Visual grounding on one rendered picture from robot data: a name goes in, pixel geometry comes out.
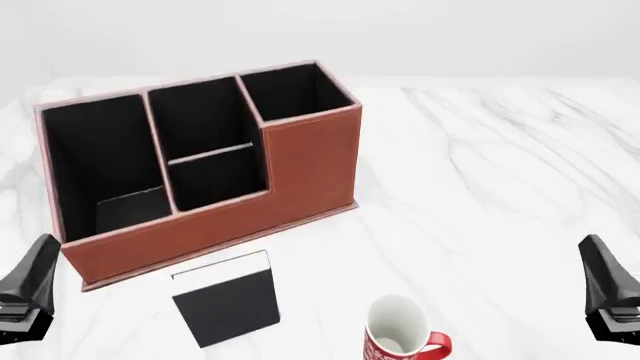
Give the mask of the black book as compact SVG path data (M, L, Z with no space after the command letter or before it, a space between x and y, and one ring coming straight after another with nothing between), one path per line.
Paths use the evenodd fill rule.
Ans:
M267 251L171 275L171 298L199 347L273 326L280 311Z

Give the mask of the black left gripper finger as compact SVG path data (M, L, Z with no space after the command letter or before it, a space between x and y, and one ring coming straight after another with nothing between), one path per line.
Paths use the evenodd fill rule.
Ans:
M14 269L0 280L0 304L28 305L54 314L53 279L61 244L43 234Z

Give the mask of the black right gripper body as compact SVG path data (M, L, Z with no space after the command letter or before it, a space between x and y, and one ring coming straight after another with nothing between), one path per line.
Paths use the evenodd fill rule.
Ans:
M585 315L596 341L640 344L640 306L586 306Z

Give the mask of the red and white mug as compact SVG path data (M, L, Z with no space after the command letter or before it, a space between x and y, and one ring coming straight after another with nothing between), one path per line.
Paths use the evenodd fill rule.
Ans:
M413 299L388 294L368 309L363 360L444 360L453 350L449 335L435 332Z

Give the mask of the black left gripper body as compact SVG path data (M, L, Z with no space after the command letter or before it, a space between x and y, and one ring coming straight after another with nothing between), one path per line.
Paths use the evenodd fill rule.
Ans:
M52 321L50 306L0 294L0 345L42 341Z

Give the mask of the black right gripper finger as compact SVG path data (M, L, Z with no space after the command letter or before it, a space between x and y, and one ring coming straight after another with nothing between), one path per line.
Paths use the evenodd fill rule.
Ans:
M586 282L585 311L640 307L640 281L624 269L599 236L586 236L578 248Z

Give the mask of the red-brown desk caddy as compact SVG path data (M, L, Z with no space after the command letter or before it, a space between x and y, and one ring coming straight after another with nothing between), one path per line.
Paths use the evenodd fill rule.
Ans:
M315 60L38 104L82 289L354 209L362 110Z

